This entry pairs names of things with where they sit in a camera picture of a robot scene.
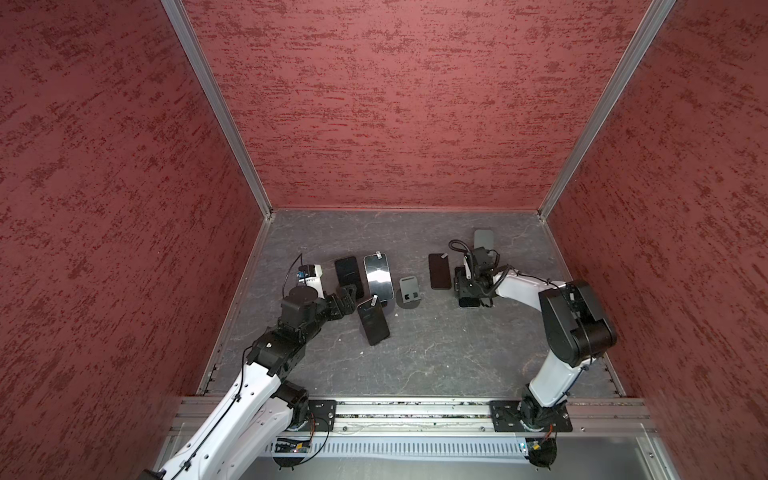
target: red panel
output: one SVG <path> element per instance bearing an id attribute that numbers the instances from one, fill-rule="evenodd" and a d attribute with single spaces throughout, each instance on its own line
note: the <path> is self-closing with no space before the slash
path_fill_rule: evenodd
<path id="1" fill-rule="evenodd" d="M 0 18 L 0 478 L 133 478 L 260 215 L 160 2 Z"/>
<path id="2" fill-rule="evenodd" d="M 649 0 L 189 0 L 277 207 L 535 209 Z"/>
<path id="3" fill-rule="evenodd" d="M 767 25 L 678 0 L 550 219 L 689 479 L 768 472 Z"/>

